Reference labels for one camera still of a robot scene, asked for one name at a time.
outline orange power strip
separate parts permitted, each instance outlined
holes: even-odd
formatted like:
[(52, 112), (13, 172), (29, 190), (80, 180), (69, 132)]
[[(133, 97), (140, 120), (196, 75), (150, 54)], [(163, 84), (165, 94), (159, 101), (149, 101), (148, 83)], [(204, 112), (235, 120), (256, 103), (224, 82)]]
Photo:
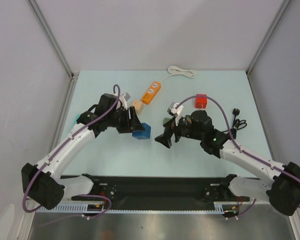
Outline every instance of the orange power strip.
[(146, 91), (146, 93), (142, 97), (142, 102), (144, 104), (149, 105), (160, 89), (161, 89), (161, 84), (159, 82), (155, 81), (154, 83), (152, 83), (148, 91)]

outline reflective floor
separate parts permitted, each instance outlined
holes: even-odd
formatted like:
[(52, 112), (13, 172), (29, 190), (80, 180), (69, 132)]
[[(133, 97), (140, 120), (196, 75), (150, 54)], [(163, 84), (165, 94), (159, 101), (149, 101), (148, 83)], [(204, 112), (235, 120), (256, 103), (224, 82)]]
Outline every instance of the reflective floor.
[(30, 240), (293, 240), (288, 217), (269, 205), (256, 205), (239, 220), (201, 214), (106, 214), (99, 219), (64, 219), (61, 213), (36, 213)]

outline black plug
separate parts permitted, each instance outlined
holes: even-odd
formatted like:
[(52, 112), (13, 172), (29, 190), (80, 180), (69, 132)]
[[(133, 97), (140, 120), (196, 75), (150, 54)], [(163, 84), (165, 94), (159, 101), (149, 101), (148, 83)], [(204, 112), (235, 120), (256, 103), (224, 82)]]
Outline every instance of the black plug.
[(234, 116), (238, 116), (240, 114), (240, 110), (235, 108), (235, 109), (233, 109), (232, 113), (233, 113)]

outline blue cube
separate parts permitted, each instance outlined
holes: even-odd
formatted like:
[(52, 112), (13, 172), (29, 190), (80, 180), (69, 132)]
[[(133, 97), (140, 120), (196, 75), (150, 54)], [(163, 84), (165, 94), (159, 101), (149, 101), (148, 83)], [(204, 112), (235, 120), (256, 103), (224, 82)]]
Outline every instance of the blue cube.
[(142, 126), (145, 128), (145, 131), (134, 131), (132, 133), (132, 136), (136, 139), (150, 139), (151, 137), (151, 127), (146, 124), (146, 123), (142, 123)]

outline black power cord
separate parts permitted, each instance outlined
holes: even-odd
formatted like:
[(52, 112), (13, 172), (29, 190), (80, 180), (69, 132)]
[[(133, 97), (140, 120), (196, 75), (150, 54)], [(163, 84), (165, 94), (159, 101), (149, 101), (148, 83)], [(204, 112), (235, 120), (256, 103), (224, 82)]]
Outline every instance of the black power cord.
[(236, 133), (238, 130), (241, 130), (245, 127), (247, 127), (247, 123), (246, 120), (240, 120), (240, 119), (236, 119), (236, 117), (240, 114), (240, 110), (235, 108), (232, 111), (233, 115), (234, 115), (234, 119), (233, 119), (233, 123), (232, 123), (232, 128), (231, 128), (231, 133), (233, 135), (233, 138), (236, 139)]

